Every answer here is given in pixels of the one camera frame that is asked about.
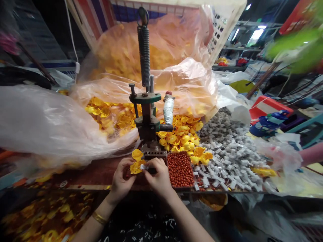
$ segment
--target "human hand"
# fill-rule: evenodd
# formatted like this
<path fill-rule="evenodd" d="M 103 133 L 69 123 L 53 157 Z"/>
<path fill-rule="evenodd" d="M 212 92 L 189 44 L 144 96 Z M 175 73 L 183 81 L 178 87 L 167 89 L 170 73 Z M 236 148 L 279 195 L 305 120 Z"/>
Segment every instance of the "human hand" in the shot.
<path fill-rule="evenodd" d="M 153 166 L 157 171 L 157 174 L 152 176 L 148 171 L 143 170 L 143 173 L 153 190 L 165 200 L 176 194 L 169 180 L 168 168 L 164 161 L 159 158 L 154 158 L 148 161 L 146 166 L 147 165 Z"/>
<path fill-rule="evenodd" d="M 106 201 L 116 206 L 129 192 L 132 184 L 134 183 L 136 176 L 130 177 L 128 180 L 123 178 L 123 170 L 126 166 L 130 166 L 134 163 L 131 157 L 123 158 L 113 175 L 112 187 L 109 195 L 106 197 Z"/>

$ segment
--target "wooden stick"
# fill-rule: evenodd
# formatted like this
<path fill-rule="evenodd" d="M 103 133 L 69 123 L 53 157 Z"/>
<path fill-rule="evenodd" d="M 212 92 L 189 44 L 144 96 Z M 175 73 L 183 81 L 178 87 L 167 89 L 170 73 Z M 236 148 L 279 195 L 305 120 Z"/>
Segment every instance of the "wooden stick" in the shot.
<path fill-rule="evenodd" d="M 255 86 L 248 92 L 246 95 L 247 99 L 250 99 L 252 95 L 256 92 L 256 90 L 267 80 L 270 74 L 279 66 L 280 62 L 272 63 L 272 65 L 268 68 L 265 74 L 262 75 L 260 80 L 255 84 Z"/>

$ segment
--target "dark clothing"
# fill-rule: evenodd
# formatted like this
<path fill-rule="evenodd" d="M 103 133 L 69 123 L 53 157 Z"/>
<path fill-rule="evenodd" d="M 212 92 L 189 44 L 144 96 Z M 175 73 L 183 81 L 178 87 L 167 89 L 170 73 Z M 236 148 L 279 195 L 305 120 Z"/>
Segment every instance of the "dark clothing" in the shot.
<path fill-rule="evenodd" d="M 101 242 L 183 241 L 175 220 L 154 194 L 127 197 L 120 203 L 103 230 Z"/>

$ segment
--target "forearm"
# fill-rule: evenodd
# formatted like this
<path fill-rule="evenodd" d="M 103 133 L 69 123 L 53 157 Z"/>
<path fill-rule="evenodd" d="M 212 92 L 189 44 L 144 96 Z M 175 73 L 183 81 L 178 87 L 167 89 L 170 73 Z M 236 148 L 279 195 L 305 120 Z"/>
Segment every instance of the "forearm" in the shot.
<path fill-rule="evenodd" d="M 96 213 L 106 221 L 108 221 L 111 213 L 115 209 L 115 205 L 112 205 L 109 202 L 108 196 L 96 209 Z M 96 242 L 98 241 L 103 228 L 104 224 L 99 223 L 91 216 L 80 229 L 80 231 L 76 234 L 72 242 Z"/>
<path fill-rule="evenodd" d="M 313 145 L 299 152 L 303 158 L 302 166 L 323 161 L 323 142 Z"/>
<path fill-rule="evenodd" d="M 184 203 L 177 196 L 176 192 L 167 199 L 172 214 L 179 226 L 179 229 L 187 242 L 214 242 L 202 225 L 187 209 Z"/>

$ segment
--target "gold bracelet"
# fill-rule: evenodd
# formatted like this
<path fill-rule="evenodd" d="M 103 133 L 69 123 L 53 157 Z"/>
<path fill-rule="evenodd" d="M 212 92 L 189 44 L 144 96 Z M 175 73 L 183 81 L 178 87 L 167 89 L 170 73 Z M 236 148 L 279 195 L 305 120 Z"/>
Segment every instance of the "gold bracelet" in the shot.
<path fill-rule="evenodd" d="M 98 215 L 95 211 L 92 213 L 92 217 L 98 221 L 100 224 L 106 224 L 108 221 Z"/>

